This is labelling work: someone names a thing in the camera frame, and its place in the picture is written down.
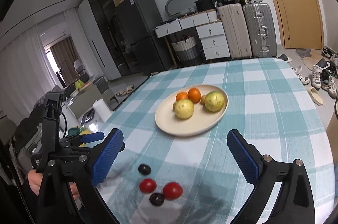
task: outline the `white sheer curtain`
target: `white sheer curtain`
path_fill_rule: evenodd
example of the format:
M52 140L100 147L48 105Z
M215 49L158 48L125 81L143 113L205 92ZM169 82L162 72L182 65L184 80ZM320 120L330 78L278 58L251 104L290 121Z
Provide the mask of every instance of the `white sheer curtain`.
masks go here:
M64 11L73 43L89 76L103 74L80 23L76 8Z
M49 64L37 27L20 34L0 51L0 104L19 124L34 104L55 85L61 84Z

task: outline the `refrigerator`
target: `refrigerator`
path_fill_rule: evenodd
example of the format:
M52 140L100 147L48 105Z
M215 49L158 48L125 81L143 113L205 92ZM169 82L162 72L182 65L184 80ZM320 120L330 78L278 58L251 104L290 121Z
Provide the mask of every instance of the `refrigerator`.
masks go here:
M163 22L155 0L124 0L115 9L121 32L131 46L144 74L170 69L173 62L154 28Z

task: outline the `curtain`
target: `curtain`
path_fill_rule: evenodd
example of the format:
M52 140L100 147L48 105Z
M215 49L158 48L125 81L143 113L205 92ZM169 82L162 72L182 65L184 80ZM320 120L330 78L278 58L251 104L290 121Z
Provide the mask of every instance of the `curtain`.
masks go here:
M0 104L15 124L29 116L34 104L61 84L33 26L0 51Z
M64 11L65 20L68 24L75 48L79 53L80 59L86 68L89 76L103 74L95 55L90 47L87 37L80 23L77 9L72 8Z
M74 69L74 62L79 59L77 51L74 47L72 37L61 40L52 47L50 51L53 54L55 62L61 68L61 74L68 86L78 78L78 74Z

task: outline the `orange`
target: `orange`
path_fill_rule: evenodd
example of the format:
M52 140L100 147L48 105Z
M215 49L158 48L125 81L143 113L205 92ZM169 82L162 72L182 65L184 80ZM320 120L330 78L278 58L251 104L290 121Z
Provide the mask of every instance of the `orange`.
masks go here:
M189 99L188 94L186 92L180 92L176 95L176 101L181 99Z
M190 89L188 91L188 96L193 103L198 103L201 100L201 93L196 88Z

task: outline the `human hand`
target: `human hand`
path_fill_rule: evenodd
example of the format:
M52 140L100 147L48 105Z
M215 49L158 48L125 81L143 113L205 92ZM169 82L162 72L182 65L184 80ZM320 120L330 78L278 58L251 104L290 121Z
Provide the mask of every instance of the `human hand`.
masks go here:
M37 196L39 195L41 182L43 175L41 173L37 173L36 170L31 170L28 173L28 183L33 193ZM75 183L70 184L70 190L72 191L72 195L74 200L77 200L80 197L79 191L77 190L77 186Z

